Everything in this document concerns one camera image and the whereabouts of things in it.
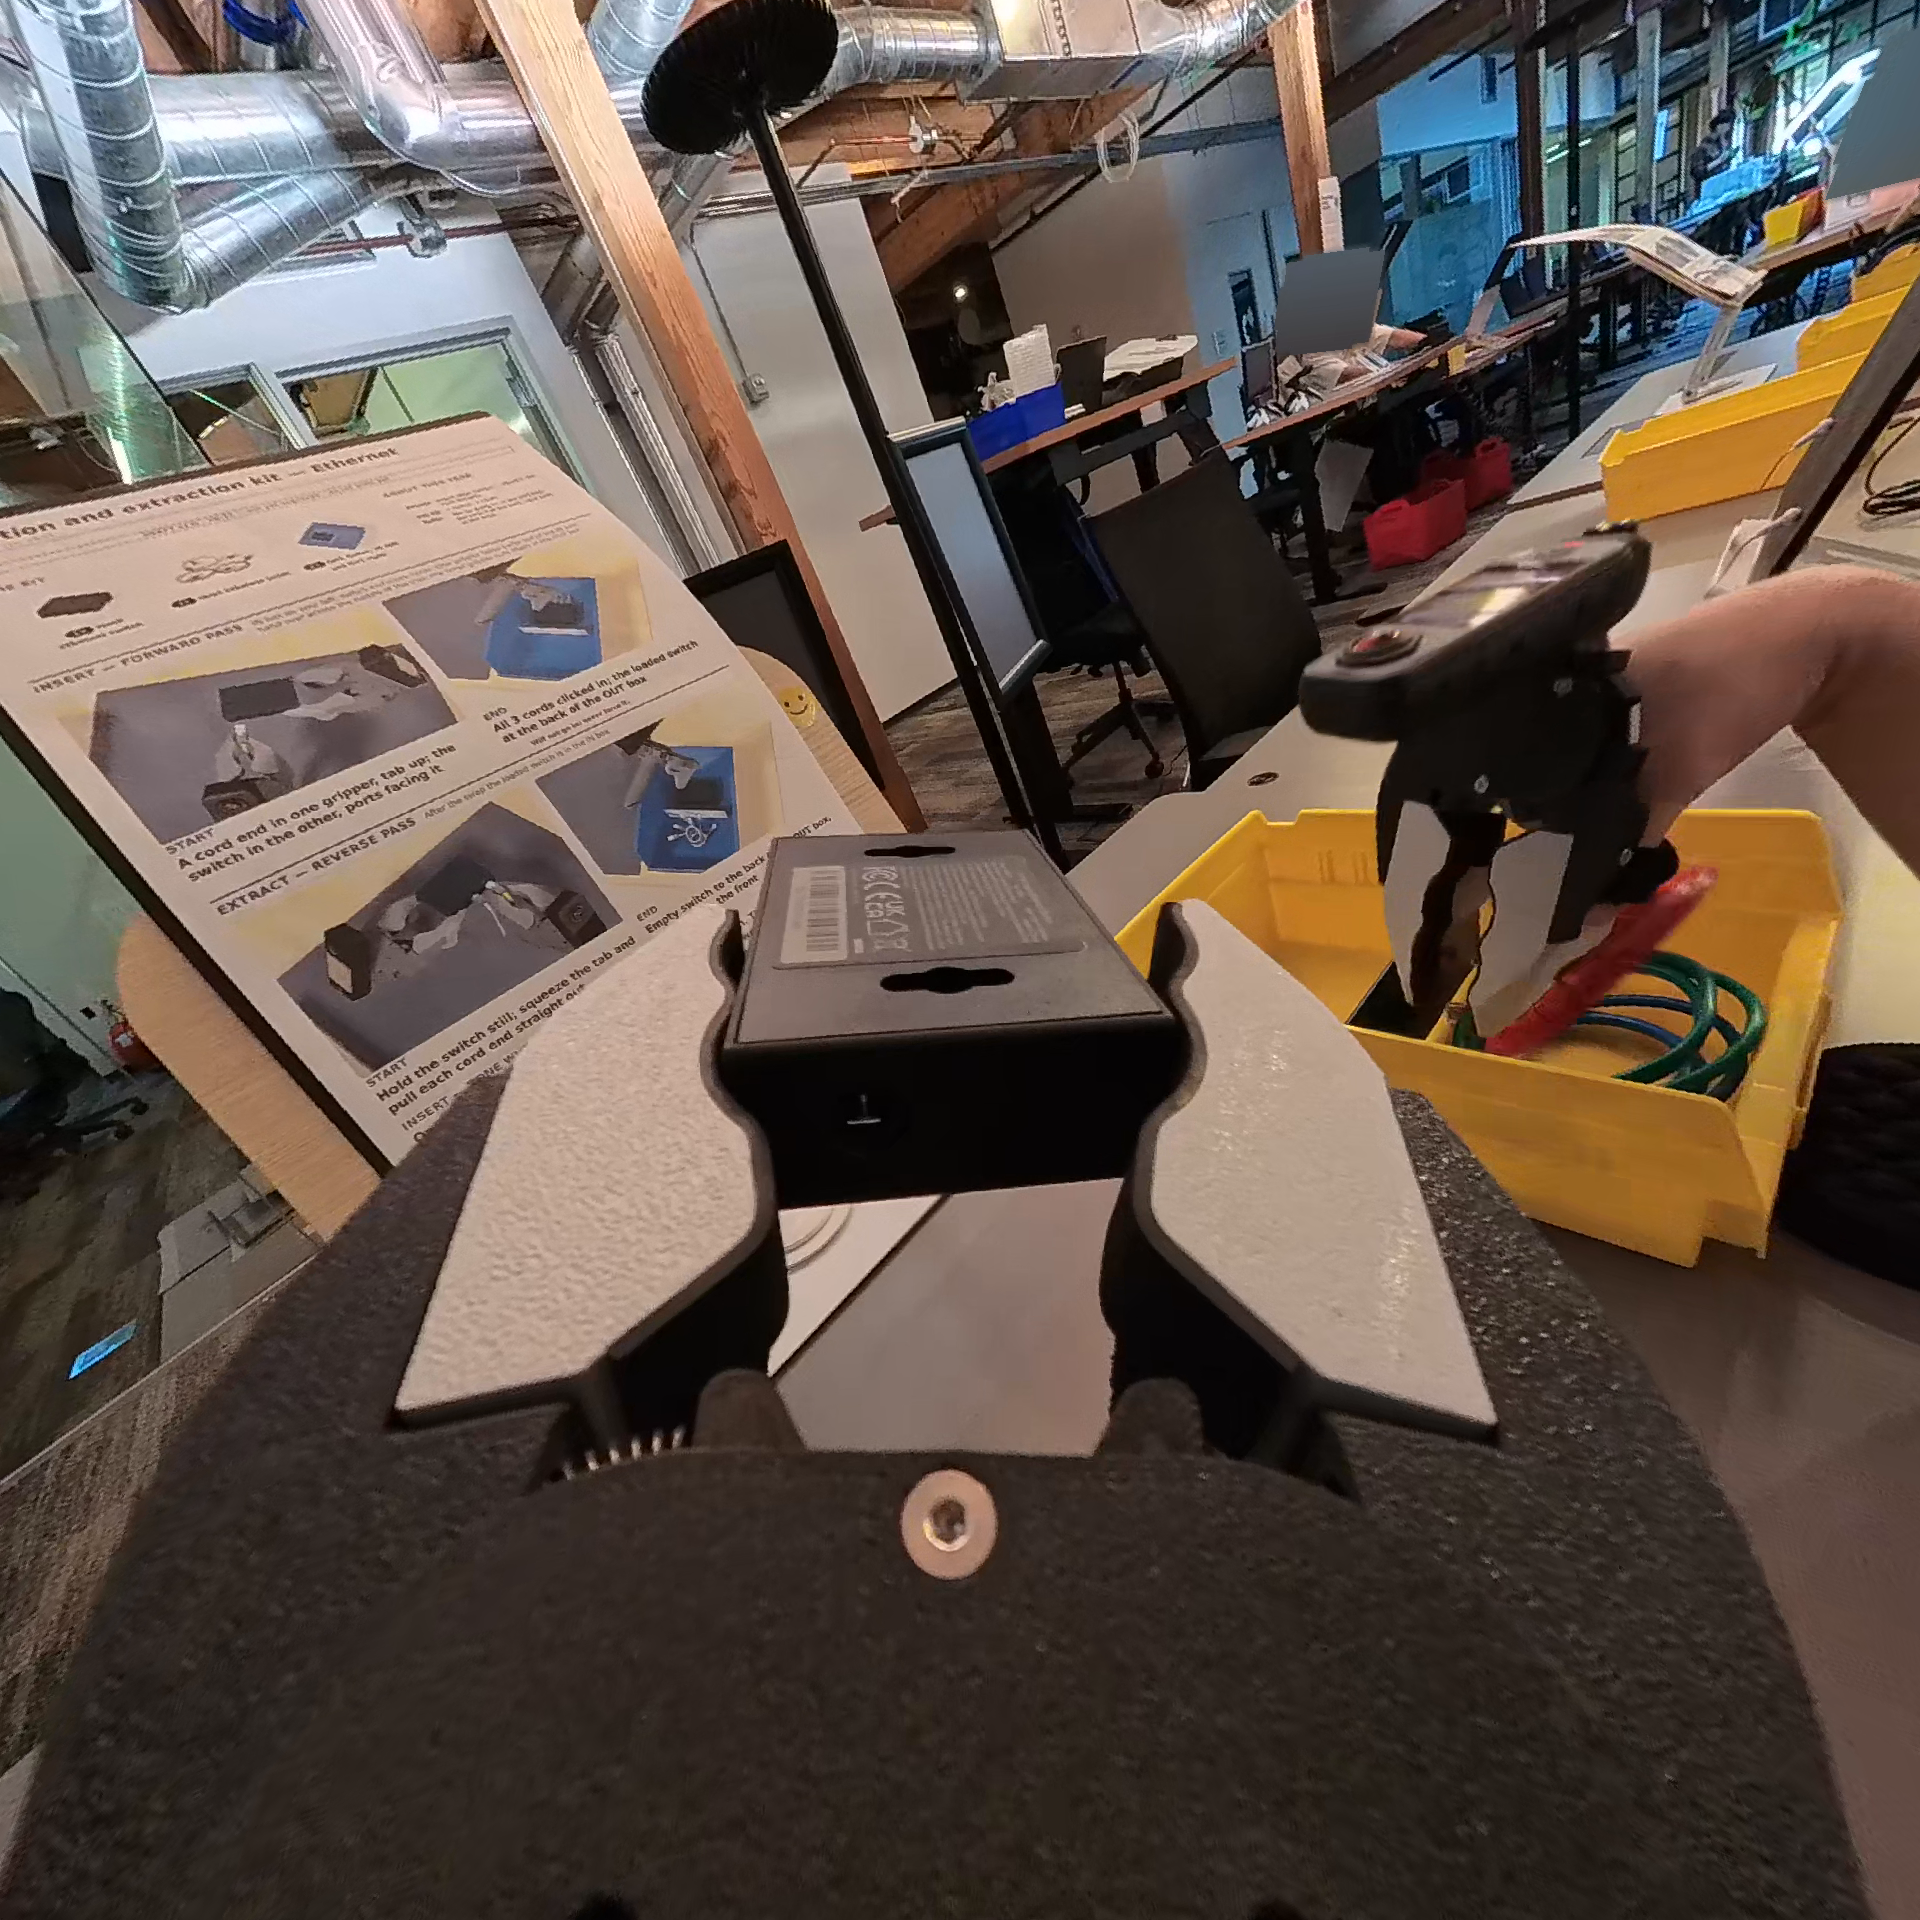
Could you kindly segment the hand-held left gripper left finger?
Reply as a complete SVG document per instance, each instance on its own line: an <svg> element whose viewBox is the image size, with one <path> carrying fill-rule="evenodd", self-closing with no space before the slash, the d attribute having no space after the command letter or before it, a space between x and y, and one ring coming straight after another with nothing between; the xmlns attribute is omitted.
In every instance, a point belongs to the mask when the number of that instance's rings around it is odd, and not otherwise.
<svg viewBox="0 0 1920 1920"><path fill-rule="evenodd" d="M399 1425L560 1408L589 1449L690 1437L784 1329L776 1178L717 1056L744 969L702 906L515 1059L399 1373Z"/></svg>

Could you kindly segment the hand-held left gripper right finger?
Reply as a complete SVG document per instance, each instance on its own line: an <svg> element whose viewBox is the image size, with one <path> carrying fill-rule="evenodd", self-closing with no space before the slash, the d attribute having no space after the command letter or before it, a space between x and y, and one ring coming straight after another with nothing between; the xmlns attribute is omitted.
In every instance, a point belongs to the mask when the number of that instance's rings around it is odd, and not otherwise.
<svg viewBox="0 0 1920 1920"><path fill-rule="evenodd" d="M1367 1050L1199 900L1159 909L1147 981L1184 1065L1102 1249L1114 1400L1176 1384L1210 1449L1280 1471L1332 1415L1493 1448L1498 1408Z"/></svg>

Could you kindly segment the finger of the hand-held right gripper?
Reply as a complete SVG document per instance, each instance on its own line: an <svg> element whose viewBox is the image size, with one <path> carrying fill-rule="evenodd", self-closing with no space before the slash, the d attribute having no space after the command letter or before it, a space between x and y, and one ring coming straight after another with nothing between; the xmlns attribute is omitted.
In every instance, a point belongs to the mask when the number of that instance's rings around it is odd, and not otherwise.
<svg viewBox="0 0 1920 1920"><path fill-rule="evenodd" d="M1552 924L1573 863L1567 832L1530 831L1495 852L1487 920L1478 938L1478 963L1468 987L1478 1050L1493 1055L1549 992L1567 963L1573 935Z"/></svg>
<svg viewBox="0 0 1920 1920"><path fill-rule="evenodd" d="M1391 1032L1423 1040L1480 960L1486 813L1381 796L1376 852L1382 924L1403 1001Z"/></svg>

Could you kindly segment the yellow plastic bin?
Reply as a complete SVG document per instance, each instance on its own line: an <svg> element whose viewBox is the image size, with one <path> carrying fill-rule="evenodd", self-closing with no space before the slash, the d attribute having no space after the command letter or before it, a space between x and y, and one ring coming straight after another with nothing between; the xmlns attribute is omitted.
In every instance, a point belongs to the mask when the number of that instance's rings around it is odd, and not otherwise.
<svg viewBox="0 0 1920 1920"><path fill-rule="evenodd" d="M1888 287L1872 298L1848 303L1844 308L1813 321L1794 348L1794 372L1810 372L1830 363L1851 363L1869 352L1884 329L1893 322L1918 282Z"/></svg>
<svg viewBox="0 0 1920 1920"><path fill-rule="evenodd" d="M1783 487L1862 363L1835 359L1614 434L1599 456L1605 519L1648 523Z"/></svg>
<svg viewBox="0 0 1920 1920"><path fill-rule="evenodd" d="M1804 809L1693 808L1679 857L1714 893L1669 949L1754 991L1766 1033L1728 1099L1627 1084L1624 1036L1573 1033L1533 1064L1350 1024L1391 1088L1426 1097L1522 1215L1670 1264L1703 1242L1768 1243L1788 1151L1800 1136L1834 1001L1842 900L1829 835ZM1371 809L1245 813L1126 920L1120 949L1147 967L1166 900L1214 906L1340 1018L1390 972Z"/></svg>

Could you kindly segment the black ethernet switch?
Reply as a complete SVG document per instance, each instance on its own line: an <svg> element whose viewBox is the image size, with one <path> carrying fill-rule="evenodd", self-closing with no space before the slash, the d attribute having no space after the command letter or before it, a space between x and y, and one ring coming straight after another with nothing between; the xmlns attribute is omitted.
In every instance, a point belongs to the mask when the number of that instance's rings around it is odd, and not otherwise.
<svg viewBox="0 0 1920 1920"><path fill-rule="evenodd" d="M1117 1180L1181 1018L1019 831L791 835L717 1079L787 1209Z"/></svg>

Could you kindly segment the red plastic crate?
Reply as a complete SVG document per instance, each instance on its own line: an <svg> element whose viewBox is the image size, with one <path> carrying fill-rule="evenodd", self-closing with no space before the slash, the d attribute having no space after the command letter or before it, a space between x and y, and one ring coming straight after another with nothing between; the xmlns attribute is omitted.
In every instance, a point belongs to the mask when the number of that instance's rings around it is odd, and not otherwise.
<svg viewBox="0 0 1920 1920"><path fill-rule="evenodd" d="M1429 479L1403 497L1387 499L1363 522L1363 541L1374 572L1429 563L1466 537L1470 495L1461 479Z"/></svg>
<svg viewBox="0 0 1920 1920"><path fill-rule="evenodd" d="M1456 487L1468 516L1507 499L1516 487L1514 449L1503 437L1486 437L1459 449L1437 449L1423 458L1422 487Z"/></svg>

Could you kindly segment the black office chair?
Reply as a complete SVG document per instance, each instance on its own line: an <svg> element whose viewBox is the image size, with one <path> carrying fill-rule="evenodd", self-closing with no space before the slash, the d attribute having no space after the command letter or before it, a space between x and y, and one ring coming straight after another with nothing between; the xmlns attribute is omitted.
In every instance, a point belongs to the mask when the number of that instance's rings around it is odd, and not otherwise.
<svg viewBox="0 0 1920 1920"><path fill-rule="evenodd" d="M1088 516L1088 537L1179 719L1202 792L1296 712L1320 636L1284 557L1214 449Z"/></svg>

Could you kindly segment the instruction sheet on board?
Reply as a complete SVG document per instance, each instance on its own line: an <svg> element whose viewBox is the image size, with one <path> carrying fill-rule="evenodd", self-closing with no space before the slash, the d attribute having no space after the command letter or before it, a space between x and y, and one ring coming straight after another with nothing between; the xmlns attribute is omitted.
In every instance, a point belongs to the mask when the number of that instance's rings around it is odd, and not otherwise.
<svg viewBox="0 0 1920 1920"><path fill-rule="evenodd" d="M151 917L127 927L115 984L134 1036L159 1065L270 1178L307 1236L332 1240L382 1180L340 1122L212 991L186 939Z"/></svg>

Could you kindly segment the black foam pad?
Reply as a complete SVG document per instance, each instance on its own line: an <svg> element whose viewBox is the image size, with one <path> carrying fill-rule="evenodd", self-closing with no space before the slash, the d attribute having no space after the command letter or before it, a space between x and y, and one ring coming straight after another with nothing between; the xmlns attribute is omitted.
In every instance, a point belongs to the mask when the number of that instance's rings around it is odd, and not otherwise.
<svg viewBox="0 0 1920 1920"><path fill-rule="evenodd" d="M1918 1291L1918 1044L1829 1047L1783 1163L1775 1226Z"/></svg>

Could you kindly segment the black tilted board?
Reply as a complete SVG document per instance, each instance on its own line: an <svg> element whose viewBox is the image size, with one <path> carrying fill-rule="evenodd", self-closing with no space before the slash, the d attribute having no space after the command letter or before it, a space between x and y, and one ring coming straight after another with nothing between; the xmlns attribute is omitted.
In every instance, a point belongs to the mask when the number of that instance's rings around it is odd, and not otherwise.
<svg viewBox="0 0 1920 1920"><path fill-rule="evenodd" d="M1848 376L1834 410L1800 449L1800 459L1774 504L1766 530L1754 545L1747 572L1751 583L1766 581L1800 557L1829 508L1879 444L1884 428L1915 394L1915 379L1918 282L1914 280L1858 372Z"/></svg>

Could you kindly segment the white paper on stand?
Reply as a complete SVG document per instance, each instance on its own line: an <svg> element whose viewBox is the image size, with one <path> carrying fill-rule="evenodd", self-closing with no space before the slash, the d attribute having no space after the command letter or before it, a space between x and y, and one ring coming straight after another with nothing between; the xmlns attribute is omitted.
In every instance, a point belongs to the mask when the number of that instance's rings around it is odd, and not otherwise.
<svg viewBox="0 0 1920 1920"><path fill-rule="evenodd" d="M1693 372L1679 388L1677 404L1691 404L1714 387L1736 319L1765 284L1765 272L1709 251L1676 228L1653 225L1599 225L1548 236L1514 234L1507 237L1486 284L1498 289L1503 263L1524 249L1611 249L1622 253L1627 266L1653 272L1670 289L1717 308L1719 319L1709 340L1693 362Z"/></svg>

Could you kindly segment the instruction poster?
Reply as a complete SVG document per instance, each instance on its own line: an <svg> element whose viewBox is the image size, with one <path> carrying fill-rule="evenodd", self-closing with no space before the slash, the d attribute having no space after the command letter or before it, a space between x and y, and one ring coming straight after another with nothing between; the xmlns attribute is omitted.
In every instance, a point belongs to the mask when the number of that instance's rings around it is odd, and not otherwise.
<svg viewBox="0 0 1920 1920"><path fill-rule="evenodd" d="M683 579L494 416L5 509L5 732L374 1165L858 828Z"/></svg>

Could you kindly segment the brown office desk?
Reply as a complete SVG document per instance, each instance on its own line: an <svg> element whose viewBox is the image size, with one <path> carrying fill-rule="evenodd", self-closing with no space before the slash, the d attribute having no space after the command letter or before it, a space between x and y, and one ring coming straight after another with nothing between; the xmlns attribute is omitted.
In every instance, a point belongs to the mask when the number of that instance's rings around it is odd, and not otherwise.
<svg viewBox="0 0 1920 1920"><path fill-rule="evenodd" d="M1056 484L1076 487L1091 483L1091 476L1107 464L1144 456L1191 432L1199 434L1207 451L1216 447L1212 381L1237 370L1237 356L1181 370L1152 388L1107 402L1093 415L1071 411L1062 424L996 449L984 459L975 458L975 466L982 474L1002 474L1042 461Z"/></svg>

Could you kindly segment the grey screen monitor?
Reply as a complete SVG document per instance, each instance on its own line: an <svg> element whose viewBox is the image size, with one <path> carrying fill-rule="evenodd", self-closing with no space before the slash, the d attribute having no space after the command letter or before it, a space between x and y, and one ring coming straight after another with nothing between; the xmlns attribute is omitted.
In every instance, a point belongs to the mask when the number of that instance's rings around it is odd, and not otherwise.
<svg viewBox="0 0 1920 1920"><path fill-rule="evenodd" d="M1050 637L968 428L931 424L893 434L891 444L992 691L1002 699L1028 692L1050 665Z"/></svg>

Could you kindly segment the blue plastic crate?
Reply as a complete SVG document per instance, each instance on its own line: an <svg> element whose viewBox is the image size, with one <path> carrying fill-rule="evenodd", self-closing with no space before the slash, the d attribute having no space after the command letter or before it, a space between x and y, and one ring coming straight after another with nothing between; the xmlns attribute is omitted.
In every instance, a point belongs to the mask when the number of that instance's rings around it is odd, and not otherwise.
<svg viewBox="0 0 1920 1920"><path fill-rule="evenodd" d="M1013 449L1064 425L1064 388L1056 379L1042 388L988 407L967 421L967 437L975 458L988 464Z"/></svg>

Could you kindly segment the black framed monitor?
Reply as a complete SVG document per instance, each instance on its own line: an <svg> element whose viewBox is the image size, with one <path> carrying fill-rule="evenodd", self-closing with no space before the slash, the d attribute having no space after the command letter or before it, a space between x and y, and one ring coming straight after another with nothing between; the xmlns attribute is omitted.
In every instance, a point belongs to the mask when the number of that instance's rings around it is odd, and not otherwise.
<svg viewBox="0 0 1920 1920"><path fill-rule="evenodd" d="M758 546L736 560L692 572L683 586L736 648L754 649L794 669L869 777L883 785L869 732L858 715L791 546L787 541Z"/></svg>

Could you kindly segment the black floor lamp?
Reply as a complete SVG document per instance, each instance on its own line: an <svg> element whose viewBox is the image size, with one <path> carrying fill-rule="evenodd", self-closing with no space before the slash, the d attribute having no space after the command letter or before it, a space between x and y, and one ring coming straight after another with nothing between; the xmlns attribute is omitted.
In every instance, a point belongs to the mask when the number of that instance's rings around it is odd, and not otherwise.
<svg viewBox="0 0 1920 1920"><path fill-rule="evenodd" d="M952 680L967 695L1005 811L1013 825L1032 835L1053 867L1062 872L1067 857L1059 828L1046 804L1028 792L1019 730L1005 725L1015 697L1002 699L992 691L967 617L943 575L927 519L906 481L874 385L814 245L799 193L779 152L772 113L791 111L796 99L826 76L834 47L837 24L827 4L722 4L688 32L675 37L663 51L643 84L643 115L655 141L688 157L717 156L739 145L741 137L749 139L787 242L820 319L823 336L844 378L861 437L871 449L896 528L943 637Z"/></svg>

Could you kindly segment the silver ventilation duct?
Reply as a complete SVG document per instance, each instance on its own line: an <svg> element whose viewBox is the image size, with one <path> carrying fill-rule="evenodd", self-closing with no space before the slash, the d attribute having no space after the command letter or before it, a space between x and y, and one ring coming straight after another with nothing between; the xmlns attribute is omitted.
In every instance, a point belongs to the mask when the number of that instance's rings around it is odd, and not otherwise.
<svg viewBox="0 0 1920 1920"><path fill-rule="evenodd" d="M133 4L5 4L5 108L101 287L203 308L383 199L484 194L538 152L515 84L453 79L404 4L294 4L294 34L319 68L155 79Z"/></svg>
<svg viewBox="0 0 1920 1920"><path fill-rule="evenodd" d="M832 4L837 47L804 113L861 87L951 87L963 101L1091 101L1234 61L1292 3Z"/></svg>

